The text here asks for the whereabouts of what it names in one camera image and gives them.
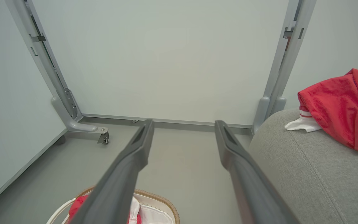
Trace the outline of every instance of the white strap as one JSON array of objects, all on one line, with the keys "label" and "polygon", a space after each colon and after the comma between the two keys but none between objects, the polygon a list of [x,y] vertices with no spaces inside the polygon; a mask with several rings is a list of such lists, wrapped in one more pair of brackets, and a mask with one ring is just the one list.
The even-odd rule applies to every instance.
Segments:
[{"label": "white strap", "polygon": [[63,220],[62,224],[66,224],[66,221],[70,218],[70,214],[67,214],[66,218]]},{"label": "white strap", "polygon": [[49,220],[47,221],[47,224],[52,224],[56,218],[60,215],[60,213],[66,209],[67,207],[71,206],[72,203],[74,203],[74,201],[76,200],[76,198],[71,199],[70,201],[64,203],[62,206],[60,206],[55,212],[54,214],[51,216],[51,218],[49,218]]}]

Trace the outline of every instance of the red cloth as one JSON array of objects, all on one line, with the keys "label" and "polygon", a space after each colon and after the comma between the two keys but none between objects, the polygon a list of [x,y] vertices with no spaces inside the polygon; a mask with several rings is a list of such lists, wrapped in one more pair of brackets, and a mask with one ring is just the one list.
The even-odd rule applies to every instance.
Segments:
[{"label": "red cloth", "polygon": [[310,112],[338,142],[358,151],[358,70],[330,78],[298,93],[300,110]]},{"label": "red cloth", "polygon": [[[73,219],[74,215],[77,213],[81,205],[84,203],[84,201],[87,199],[88,195],[77,197],[77,199],[74,201],[74,203],[71,205],[70,210],[68,210],[68,214],[70,218],[68,219],[68,224],[70,224],[71,220]],[[136,216],[136,224],[142,224],[142,219],[140,218],[140,215],[138,214]]]}]

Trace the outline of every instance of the sofa seam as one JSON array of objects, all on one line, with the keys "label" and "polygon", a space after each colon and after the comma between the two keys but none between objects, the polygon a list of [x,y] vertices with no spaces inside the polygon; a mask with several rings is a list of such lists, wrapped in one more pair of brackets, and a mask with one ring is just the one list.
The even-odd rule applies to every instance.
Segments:
[{"label": "sofa seam", "polygon": [[333,201],[333,204],[336,205],[335,208],[337,209],[337,212],[340,214],[339,217],[340,217],[341,219],[342,219],[342,218],[344,219],[344,220],[342,220],[342,222],[348,223],[348,221],[347,221],[345,215],[343,214],[343,212],[342,212],[340,206],[338,205],[337,201],[335,200],[334,196],[332,195],[331,191],[329,190],[327,184],[325,183],[325,181],[324,181],[323,178],[321,177],[320,173],[319,173],[318,171],[316,171],[316,174],[317,174],[318,177],[320,177],[320,179],[321,179],[323,185],[325,186],[325,189],[327,190],[327,193],[329,194],[329,196],[331,196],[330,198],[331,198],[331,200]]},{"label": "sofa seam", "polygon": [[[285,125],[285,122],[284,122],[284,119],[282,118],[282,114],[281,114],[281,113],[280,113],[280,119],[281,119],[282,123]],[[324,187],[324,184],[322,183],[323,180],[322,180],[321,177],[320,177],[321,179],[319,178],[319,175],[317,174],[316,170],[315,170],[315,169],[313,168],[313,166],[312,166],[312,162],[310,162],[310,160],[307,158],[305,152],[304,152],[304,151],[302,150],[302,148],[299,146],[299,144],[298,144],[297,141],[295,140],[295,138],[294,138],[294,136],[292,135],[292,133],[290,132],[289,134],[290,134],[290,136],[291,136],[292,142],[294,142],[294,143],[296,144],[297,148],[302,152],[302,159],[304,159],[304,162],[305,162],[306,164],[308,164],[307,167],[309,168],[310,173],[313,175],[314,181],[317,183],[317,185],[318,185],[319,188],[320,188],[320,191],[323,193],[323,196],[324,196],[325,200],[327,201],[327,204],[328,204],[328,206],[330,207],[332,213],[334,214],[334,216],[335,216],[337,222],[340,223],[336,212],[338,213],[339,218],[341,218],[341,220],[342,220],[342,217],[340,216],[339,211],[337,210],[337,208],[335,208],[335,210],[336,210],[336,212],[335,212],[334,209],[333,209],[333,207],[331,206],[331,203],[332,203],[333,206],[335,207],[334,202],[331,200],[331,198],[330,198],[330,196],[329,196],[329,194],[328,194],[327,186]]]}]

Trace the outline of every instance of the white wall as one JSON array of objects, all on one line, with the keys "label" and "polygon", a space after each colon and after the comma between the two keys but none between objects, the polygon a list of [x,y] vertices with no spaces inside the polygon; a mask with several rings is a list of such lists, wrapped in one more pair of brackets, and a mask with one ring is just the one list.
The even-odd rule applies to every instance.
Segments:
[{"label": "white wall", "polygon": [[85,114],[251,125],[287,0],[33,0]]},{"label": "white wall", "polygon": [[317,0],[283,96],[299,107],[297,93],[358,69],[358,1]]},{"label": "white wall", "polygon": [[0,188],[65,130],[52,94],[0,0]]}]

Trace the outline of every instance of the caster wheel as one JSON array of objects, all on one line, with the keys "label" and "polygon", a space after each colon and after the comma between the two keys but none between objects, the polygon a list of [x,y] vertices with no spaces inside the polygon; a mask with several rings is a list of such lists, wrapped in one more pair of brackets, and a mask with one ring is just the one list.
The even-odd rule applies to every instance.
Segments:
[{"label": "caster wheel", "polygon": [[109,142],[109,139],[108,139],[107,137],[105,137],[105,138],[103,139],[102,144],[107,145],[108,142]]},{"label": "caster wheel", "polygon": [[98,143],[102,143],[103,145],[107,145],[110,141],[108,132],[101,134],[98,140]]}]

